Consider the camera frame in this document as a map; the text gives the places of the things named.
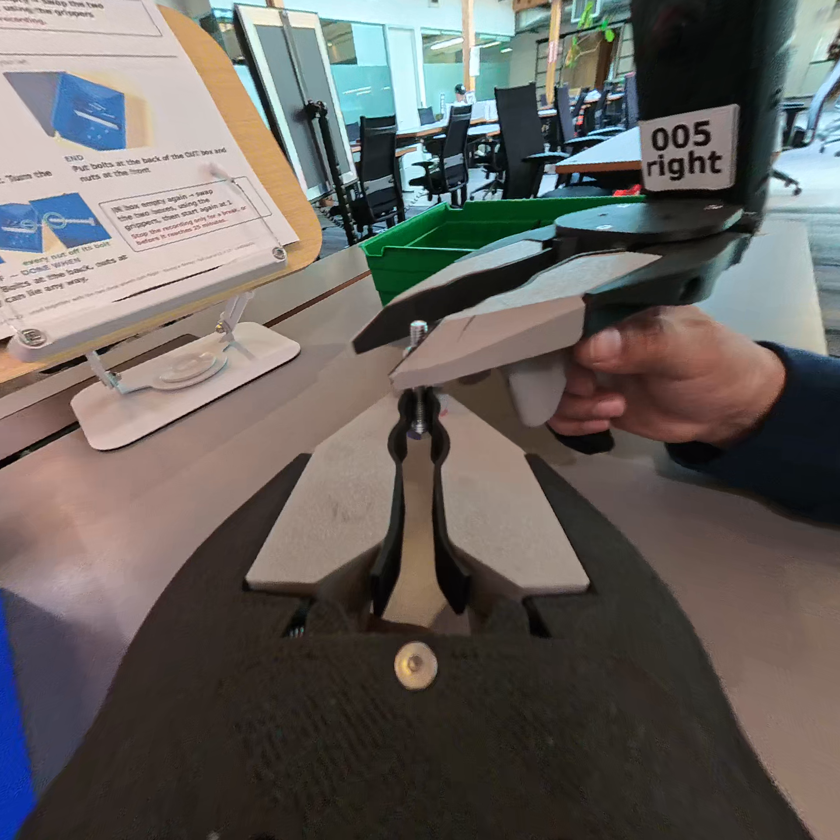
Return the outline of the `green hanging plant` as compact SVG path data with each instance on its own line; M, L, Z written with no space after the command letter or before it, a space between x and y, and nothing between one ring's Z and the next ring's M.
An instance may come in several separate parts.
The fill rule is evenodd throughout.
M602 10L602 1L572 1L571 22L575 30L570 37L569 46L565 52L564 68L576 67L582 55L592 52L587 44L590 40L600 39L612 45L616 39L616 28L611 19Z

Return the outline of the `wooden board document stand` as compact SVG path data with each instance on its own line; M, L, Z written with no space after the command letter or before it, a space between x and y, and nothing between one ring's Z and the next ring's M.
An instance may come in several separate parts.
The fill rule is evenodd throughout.
M320 237L308 237L316 224L309 201L226 53L192 20L157 8L298 241L277 247L269 263L239 259L7 337L7 352L33 366L87 358L97 380L70 408L100 451L134 443L293 361L300 345L244 322L243 311L254 289L308 266L320 250Z

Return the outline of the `wooden top office desk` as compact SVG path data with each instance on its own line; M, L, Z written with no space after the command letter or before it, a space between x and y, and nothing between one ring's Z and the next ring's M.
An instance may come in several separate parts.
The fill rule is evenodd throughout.
M616 134L602 143L572 155L555 165L557 175L641 172L639 127Z

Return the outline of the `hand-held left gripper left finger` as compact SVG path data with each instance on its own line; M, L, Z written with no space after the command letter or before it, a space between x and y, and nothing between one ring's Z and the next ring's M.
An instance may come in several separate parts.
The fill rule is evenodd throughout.
M401 571L412 396L387 395L309 456L245 582L381 617Z

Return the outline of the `printed instruction sheet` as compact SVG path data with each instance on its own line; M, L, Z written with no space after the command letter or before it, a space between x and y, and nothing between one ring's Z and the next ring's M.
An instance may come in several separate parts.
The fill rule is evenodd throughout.
M1 2L2 338L298 235L152 2Z

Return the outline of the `group of black office chairs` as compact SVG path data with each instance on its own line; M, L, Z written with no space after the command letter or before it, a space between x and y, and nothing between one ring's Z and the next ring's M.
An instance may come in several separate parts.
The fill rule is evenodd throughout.
M503 201L536 200L545 167L567 158L564 152L544 149L535 91L533 83L496 91ZM462 207L467 202L471 116L472 107L468 104L450 109L444 133L433 139L435 156L416 162L423 168L423 174L411 179L410 186L421 188L428 198L450 195L453 207ZM360 184L372 208L390 218L391 210L400 206L403 192L396 162L397 136L390 125L368 131L367 123L366 119L360 122L363 133ZM617 190L631 191L640 184L640 177L638 171L608 171L601 184L557 187L542 198L613 196Z

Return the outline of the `person's right hand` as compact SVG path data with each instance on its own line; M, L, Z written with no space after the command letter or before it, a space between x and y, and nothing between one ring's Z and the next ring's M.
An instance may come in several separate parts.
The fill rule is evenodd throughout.
M785 381L776 352L703 311L649 309L574 346L549 425L727 448L762 423Z

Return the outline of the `grey panel on stand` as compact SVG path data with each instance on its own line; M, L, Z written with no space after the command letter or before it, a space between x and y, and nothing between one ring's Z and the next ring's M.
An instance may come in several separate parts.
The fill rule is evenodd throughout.
M234 29L269 129L306 198L312 202L334 188L318 120L307 113L309 102L327 108L341 185L356 183L353 153L320 17L284 7L237 4Z

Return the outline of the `black tripod stand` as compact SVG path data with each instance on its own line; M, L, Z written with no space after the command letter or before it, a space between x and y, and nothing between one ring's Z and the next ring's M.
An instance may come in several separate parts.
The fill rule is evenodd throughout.
M335 193L339 207L339 215L342 218L343 231L348 240L348 244L350 246L356 245L358 239L355 234L350 202L342 183L342 174L340 171L338 155L333 145L327 105L323 101L308 99L304 109L310 121L318 125L318 130L320 131L322 138L321 146L326 155L327 166L332 180L332 190Z

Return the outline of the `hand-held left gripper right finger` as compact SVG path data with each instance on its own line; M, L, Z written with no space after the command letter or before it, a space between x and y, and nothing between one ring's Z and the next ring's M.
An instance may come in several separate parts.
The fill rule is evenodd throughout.
M450 397L425 394L437 583L456 614L585 592L590 579L527 454Z

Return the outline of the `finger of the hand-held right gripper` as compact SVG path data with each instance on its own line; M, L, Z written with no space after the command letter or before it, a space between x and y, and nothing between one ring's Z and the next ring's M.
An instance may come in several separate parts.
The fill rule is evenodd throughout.
M457 260L397 295L353 338L356 354L404 340L414 321L435 325L449 315L513 291L554 263L551 247L523 239Z
M562 350L583 333L584 295L660 260L617 251L580 255L523 286L451 314L390 373L398 391L440 385Z

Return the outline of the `blue plastic bin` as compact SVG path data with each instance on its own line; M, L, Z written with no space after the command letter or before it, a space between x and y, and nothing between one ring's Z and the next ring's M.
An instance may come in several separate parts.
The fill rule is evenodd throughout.
M1 838L14 839L36 796L15 678L5 607L1 606Z

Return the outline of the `green plastic bin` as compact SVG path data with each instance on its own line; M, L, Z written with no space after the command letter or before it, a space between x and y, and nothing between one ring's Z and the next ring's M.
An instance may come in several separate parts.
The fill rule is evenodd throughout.
M432 206L366 239L365 254L382 304L457 259L500 239L553 225L562 215L610 204L641 203L636 196L550 196Z

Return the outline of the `silver metal bolt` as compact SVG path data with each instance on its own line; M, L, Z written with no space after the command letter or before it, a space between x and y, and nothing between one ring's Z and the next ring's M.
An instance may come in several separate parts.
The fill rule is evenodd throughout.
M418 347L420 347L423 342L425 341L429 327L426 321L424 320L414 320L411 322L409 327L409 342L408 346L403 352L403 360L407 360L415 353ZM419 386L413 389L414 394L414 408L413 408L413 419L416 418L418 421L427 420L426 415L426 405L425 405L425 392L426 388L424 386Z

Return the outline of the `white mesh office chair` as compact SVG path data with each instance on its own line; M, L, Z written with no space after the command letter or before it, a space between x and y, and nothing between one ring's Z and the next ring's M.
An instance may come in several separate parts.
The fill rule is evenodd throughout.
M824 155L828 147L838 146L838 116L821 129L823 111L833 94L838 93L838 84L837 61L808 103L793 100L782 103L781 146L773 160L771 177L789 190L792 197L802 194L802 184L780 168L782 155L811 147L817 148L819 155Z

